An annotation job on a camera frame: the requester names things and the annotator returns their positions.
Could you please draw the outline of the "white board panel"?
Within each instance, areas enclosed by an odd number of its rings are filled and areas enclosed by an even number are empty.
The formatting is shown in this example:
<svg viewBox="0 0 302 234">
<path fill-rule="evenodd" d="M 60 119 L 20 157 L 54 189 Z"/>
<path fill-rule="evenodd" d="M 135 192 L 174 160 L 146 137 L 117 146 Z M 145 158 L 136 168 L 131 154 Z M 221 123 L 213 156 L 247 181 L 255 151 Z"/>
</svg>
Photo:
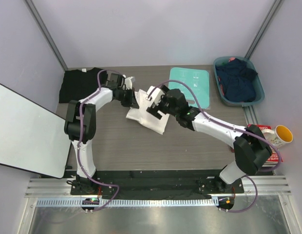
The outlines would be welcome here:
<svg viewBox="0 0 302 234">
<path fill-rule="evenodd" d="M 71 142 L 65 120 L 0 84 L 0 164 L 62 178 Z"/>
</svg>

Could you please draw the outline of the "teal plastic basket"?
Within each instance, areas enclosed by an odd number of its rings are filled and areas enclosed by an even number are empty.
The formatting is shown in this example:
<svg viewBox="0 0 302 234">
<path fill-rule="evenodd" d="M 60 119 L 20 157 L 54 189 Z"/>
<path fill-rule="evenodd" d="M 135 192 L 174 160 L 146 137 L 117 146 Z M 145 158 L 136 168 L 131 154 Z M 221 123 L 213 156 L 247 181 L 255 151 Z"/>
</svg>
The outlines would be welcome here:
<svg viewBox="0 0 302 234">
<path fill-rule="evenodd" d="M 213 69 L 224 105 L 247 107 L 263 101 L 264 90 L 250 60 L 237 56 L 219 57 L 213 62 Z"/>
</svg>

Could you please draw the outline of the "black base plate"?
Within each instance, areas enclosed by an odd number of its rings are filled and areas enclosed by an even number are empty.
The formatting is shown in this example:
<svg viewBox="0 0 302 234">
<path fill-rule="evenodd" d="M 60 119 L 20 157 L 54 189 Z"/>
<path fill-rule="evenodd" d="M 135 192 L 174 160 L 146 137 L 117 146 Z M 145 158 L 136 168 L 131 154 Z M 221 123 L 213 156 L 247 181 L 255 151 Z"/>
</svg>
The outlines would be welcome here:
<svg viewBox="0 0 302 234">
<path fill-rule="evenodd" d="M 219 170 L 97 171 L 103 186 L 94 194 L 110 198 L 118 185 L 118 199 L 173 200 L 203 198 L 211 194 L 242 194 L 241 179 L 220 191 Z"/>
</svg>

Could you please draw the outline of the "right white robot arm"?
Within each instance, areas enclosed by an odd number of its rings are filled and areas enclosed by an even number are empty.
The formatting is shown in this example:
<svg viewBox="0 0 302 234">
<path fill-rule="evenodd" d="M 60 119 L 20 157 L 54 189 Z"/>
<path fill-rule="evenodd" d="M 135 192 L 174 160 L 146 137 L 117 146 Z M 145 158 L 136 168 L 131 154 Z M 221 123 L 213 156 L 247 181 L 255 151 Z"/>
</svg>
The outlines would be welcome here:
<svg viewBox="0 0 302 234">
<path fill-rule="evenodd" d="M 146 111 L 157 119 L 169 114 L 182 127 L 212 136 L 233 148 L 234 161 L 226 165 L 215 180 L 216 189 L 222 193 L 231 189 L 233 183 L 243 176 L 255 175 L 272 155 L 259 127 L 236 126 L 213 118 L 199 107 L 190 106 L 179 89 L 153 88 L 147 100 L 150 104 Z"/>
</svg>

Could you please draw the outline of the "white yellow floral mug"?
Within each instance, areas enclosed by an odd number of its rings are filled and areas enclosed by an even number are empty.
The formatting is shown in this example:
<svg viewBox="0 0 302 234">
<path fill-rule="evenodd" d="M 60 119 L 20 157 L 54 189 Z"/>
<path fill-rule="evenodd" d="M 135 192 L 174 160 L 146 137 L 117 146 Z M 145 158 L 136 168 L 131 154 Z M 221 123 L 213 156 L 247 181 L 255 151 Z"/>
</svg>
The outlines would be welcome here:
<svg viewBox="0 0 302 234">
<path fill-rule="evenodd" d="M 263 129 L 262 133 L 265 139 L 277 149 L 293 141 L 292 132 L 284 125 L 278 125 L 273 129 Z"/>
</svg>

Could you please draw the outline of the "folded black t shirt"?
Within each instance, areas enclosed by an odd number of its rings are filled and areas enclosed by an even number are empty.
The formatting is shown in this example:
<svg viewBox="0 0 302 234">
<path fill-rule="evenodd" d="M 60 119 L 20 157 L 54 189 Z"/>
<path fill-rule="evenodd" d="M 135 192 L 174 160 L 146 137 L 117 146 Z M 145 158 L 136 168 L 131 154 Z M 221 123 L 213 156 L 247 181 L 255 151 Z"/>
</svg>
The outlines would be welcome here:
<svg viewBox="0 0 302 234">
<path fill-rule="evenodd" d="M 59 103 L 80 100 L 94 93 L 98 89 L 97 75 L 101 70 L 93 68 L 86 72 L 78 69 L 65 71 L 59 92 Z"/>
</svg>

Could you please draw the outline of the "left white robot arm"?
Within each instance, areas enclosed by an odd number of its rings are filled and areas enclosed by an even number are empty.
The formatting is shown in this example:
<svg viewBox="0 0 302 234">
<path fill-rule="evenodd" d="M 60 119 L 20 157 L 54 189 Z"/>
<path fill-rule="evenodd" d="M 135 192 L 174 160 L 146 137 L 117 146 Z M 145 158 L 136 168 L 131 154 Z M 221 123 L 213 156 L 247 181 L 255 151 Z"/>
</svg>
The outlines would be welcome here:
<svg viewBox="0 0 302 234">
<path fill-rule="evenodd" d="M 71 185 L 73 195 L 95 194 L 103 184 L 97 180 L 92 140 L 96 133 L 96 113 L 105 104 L 118 100 L 123 107 L 138 108 L 133 88 L 134 77 L 112 72 L 99 83 L 93 93 L 80 100 L 71 100 L 65 118 L 64 132 L 75 150 L 76 176 Z"/>
</svg>

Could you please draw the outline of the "aluminium rail frame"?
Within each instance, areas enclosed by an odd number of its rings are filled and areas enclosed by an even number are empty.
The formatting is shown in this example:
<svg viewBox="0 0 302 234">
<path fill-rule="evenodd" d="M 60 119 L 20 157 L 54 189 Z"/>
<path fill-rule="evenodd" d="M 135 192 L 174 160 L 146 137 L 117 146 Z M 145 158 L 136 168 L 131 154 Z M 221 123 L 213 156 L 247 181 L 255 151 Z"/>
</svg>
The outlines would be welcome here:
<svg viewBox="0 0 302 234">
<path fill-rule="evenodd" d="M 117 200 L 85 212 L 84 196 L 72 196 L 64 179 L 31 179 L 21 234 L 292 234 L 291 192 L 284 176 L 261 173 L 240 183 L 230 213 L 207 178 L 234 159 L 231 149 L 170 119 L 160 136 L 125 119 L 114 103 L 97 116 L 94 139 L 99 178 L 120 186 Z"/>
</svg>

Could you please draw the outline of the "white printed t shirt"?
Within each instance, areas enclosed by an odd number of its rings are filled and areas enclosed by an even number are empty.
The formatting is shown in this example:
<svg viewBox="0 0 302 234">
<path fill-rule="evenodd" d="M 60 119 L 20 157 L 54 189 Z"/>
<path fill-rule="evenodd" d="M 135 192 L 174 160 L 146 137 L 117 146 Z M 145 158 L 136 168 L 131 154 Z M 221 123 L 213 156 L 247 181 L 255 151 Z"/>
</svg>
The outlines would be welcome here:
<svg viewBox="0 0 302 234">
<path fill-rule="evenodd" d="M 130 108 L 130 110 L 127 112 L 126 118 L 135 120 L 142 126 L 162 135 L 165 131 L 169 115 L 162 113 L 161 119 L 158 119 L 147 112 L 147 108 L 151 106 L 151 101 L 147 100 L 147 98 L 148 94 L 153 90 L 153 88 L 154 86 L 150 86 L 148 91 L 140 89 L 138 92 L 135 92 L 135 97 L 139 108 Z"/>
</svg>

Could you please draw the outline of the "teal folding board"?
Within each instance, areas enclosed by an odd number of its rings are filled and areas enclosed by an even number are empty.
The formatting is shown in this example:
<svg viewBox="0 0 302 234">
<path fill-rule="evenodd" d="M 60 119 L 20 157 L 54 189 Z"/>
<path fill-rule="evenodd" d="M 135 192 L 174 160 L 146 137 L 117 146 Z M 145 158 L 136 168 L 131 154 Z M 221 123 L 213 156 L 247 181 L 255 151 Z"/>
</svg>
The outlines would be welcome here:
<svg viewBox="0 0 302 234">
<path fill-rule="evenodd" d="M 202 109 L 210 105 L 209 73 L 206 70 L 173 67 L 170 70 L 169 80 L 178 80 L 187 85 L 195 94 Z M 169 82 L 169 89 L 179 89 L 190 106 L 197 107 L 196 101 L 190 91 L 182 84 Z"/>
</svg>

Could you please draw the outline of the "red book stack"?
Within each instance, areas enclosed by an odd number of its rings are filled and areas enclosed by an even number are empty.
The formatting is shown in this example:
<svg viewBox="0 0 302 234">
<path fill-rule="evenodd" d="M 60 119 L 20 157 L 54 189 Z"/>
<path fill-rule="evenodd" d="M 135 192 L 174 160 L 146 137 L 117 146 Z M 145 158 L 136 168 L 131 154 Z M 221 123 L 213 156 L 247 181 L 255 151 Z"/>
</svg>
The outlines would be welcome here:
<svg viewBox="0 0 302 234">
<path fill-rule="evenodd" d="M 259 169 L 260 172 L 272 172 L 280 167 L 280 165 L 283 162 L 281 153 L 280 153 L 280 145 L 277 144 L 277 142 L 274 140 L 277 138 L 277 134 L 275 130 L 272 130 L 270 126 L 268 125 L 258 125 L 255 124 L 256 127 L 258 127 L 263 137 L 266 139 L 267 144 L 269 145 L 272 154 L 267 159 L 267 161 L 264 163 L 264 165 Z"/>
</svg>

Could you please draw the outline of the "dark blue clothes pile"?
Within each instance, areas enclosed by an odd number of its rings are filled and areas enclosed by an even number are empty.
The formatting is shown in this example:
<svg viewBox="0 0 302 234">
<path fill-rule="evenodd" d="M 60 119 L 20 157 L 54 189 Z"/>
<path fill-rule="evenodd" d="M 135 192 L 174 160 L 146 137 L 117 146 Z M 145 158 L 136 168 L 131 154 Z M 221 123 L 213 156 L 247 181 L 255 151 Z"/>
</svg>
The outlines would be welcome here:
<svg viewBox="0 0 302 234">
<path fill-rule="evenodd" d="M 252 82 L 258 73 L 247 66 L 247 62 L 230 58 L 216 68 L 217 78 L 224 97 L 231 102 L 252 102 L 256 92 Z"/>
</svg>

